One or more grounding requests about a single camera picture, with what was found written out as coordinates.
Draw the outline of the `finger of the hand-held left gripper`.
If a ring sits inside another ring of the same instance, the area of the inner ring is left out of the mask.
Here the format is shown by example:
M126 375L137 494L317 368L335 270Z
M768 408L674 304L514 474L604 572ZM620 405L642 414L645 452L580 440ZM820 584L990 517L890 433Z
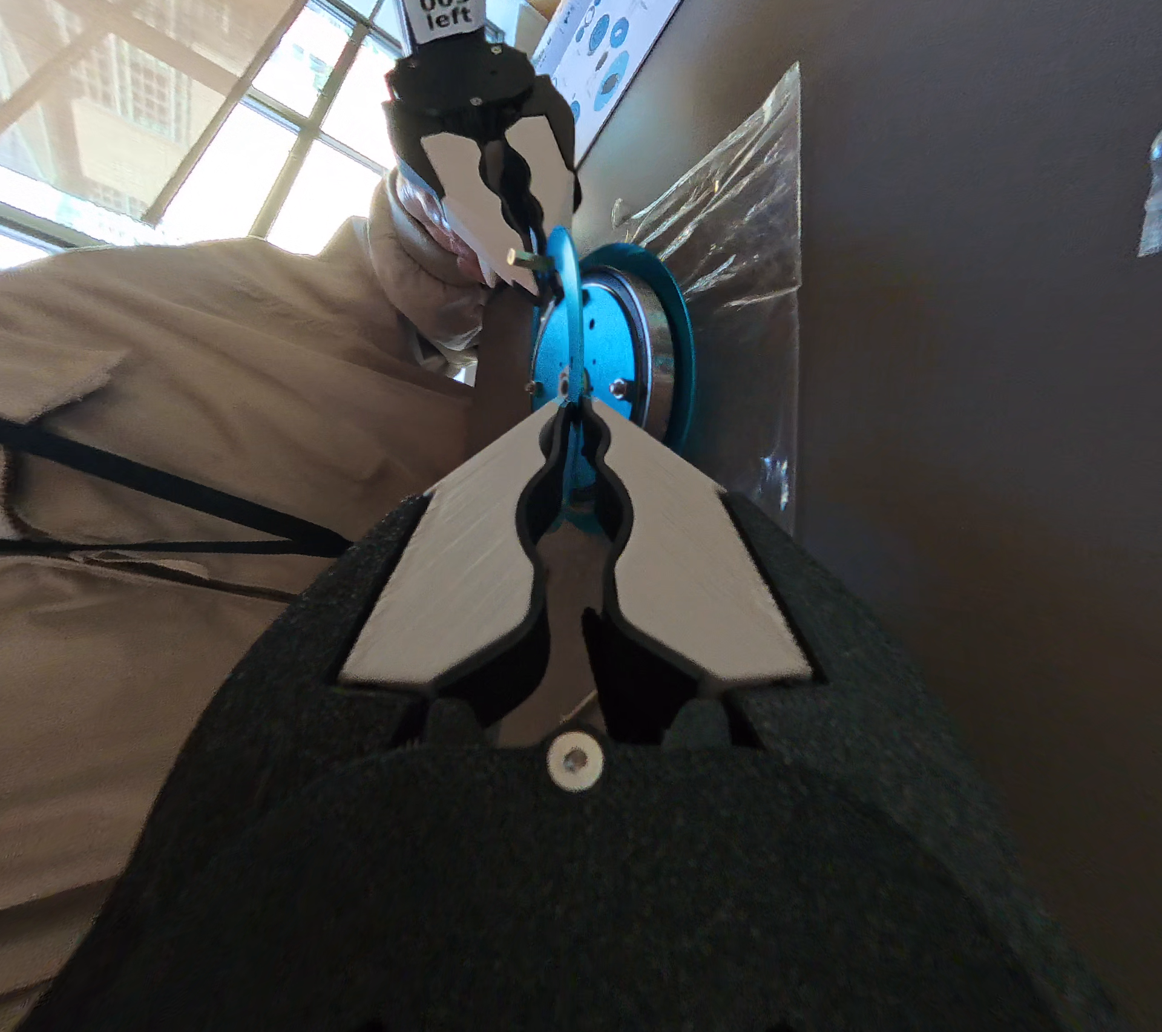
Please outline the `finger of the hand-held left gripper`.
M502 214L495 192L501 129L494 139L481 143L436 119L406 110L401 101L386 101L383 115L399 172L436 198L447 225L475 252L488 286L510 284L528 298L540 298L546 274L537 266L512 268L505 261L510 248L537 255L538 260L545 253L522 245Z
M522 245L545 252L554 229L571 225L581 194L575 169L575 121L548 79L533 79L504 108L495 192Z

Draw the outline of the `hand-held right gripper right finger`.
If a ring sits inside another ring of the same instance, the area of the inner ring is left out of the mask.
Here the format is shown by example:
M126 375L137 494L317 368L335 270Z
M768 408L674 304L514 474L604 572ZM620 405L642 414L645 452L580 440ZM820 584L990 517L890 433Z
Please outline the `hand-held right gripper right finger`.
M607 403L580 408L609 539L604 609L615 626L720 694L812 678L718 483Z

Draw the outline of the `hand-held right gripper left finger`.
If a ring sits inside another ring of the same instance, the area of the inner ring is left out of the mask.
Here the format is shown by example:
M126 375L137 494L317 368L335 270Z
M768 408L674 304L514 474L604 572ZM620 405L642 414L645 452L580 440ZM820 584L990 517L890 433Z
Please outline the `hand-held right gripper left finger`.
M543 407L426 490L340 683L439 695L533 626L573 418L571 404Z

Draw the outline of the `blue metal turntable assembly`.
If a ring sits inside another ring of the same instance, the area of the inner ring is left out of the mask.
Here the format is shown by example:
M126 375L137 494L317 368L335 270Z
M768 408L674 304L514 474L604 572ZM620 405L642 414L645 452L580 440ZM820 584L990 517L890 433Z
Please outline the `blue metal turntable assembly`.
M706 482L681 456L697 378L688 307L670 271L637 245L579 255L557 225L533 264L537 458L517 528L536 544L564 519L590 517L625 542L638 513Z

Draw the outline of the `grey desk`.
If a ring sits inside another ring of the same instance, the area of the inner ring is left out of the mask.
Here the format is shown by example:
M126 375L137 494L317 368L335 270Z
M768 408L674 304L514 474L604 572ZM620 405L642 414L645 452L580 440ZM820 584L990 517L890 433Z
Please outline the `grey desk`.
M796 530L921 662L1160 1029L1160 0L683 0L583 164L636 212L802 77Z

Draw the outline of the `large framed window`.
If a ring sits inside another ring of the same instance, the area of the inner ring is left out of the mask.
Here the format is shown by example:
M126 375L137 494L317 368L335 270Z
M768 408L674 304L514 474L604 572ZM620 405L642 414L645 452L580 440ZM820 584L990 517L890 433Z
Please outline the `large framed window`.
M399 0L2 0L2 270L370 210Z

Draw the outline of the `large clear plastic bag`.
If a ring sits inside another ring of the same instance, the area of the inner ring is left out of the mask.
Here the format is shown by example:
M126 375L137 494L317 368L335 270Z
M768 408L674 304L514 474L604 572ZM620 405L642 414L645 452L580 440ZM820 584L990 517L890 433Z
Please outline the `large clear plastic bag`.
M691 320L684 457L795 530L802 287L802 70L652 203L617 200L594 241L661 259Z

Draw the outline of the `person's beige jacket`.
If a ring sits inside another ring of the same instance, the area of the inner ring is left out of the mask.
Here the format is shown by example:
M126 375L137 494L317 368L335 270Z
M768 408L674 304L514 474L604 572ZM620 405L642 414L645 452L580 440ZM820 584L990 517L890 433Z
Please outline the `person's beige jacket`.
M370 264L249 237L51 255L2 272L2 418L357 542L464 460L469 390L423 367ZM2 449L2 1029L124 870L182 743L327 561L131 544L258 538Z

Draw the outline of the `small clear plastic bag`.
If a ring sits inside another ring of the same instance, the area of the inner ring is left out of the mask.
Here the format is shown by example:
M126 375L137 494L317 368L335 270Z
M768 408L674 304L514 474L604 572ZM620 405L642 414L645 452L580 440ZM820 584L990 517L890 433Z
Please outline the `small clear plastic bag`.
M1157 132L1152 142L1152 150L1148 155L1149 172L1152 182L1143 206L1143 217L1140 231L1138 255L1141 258L1152 255L1161 255L1161 201L1162 201L1162 174L1161 174L1162 135Z

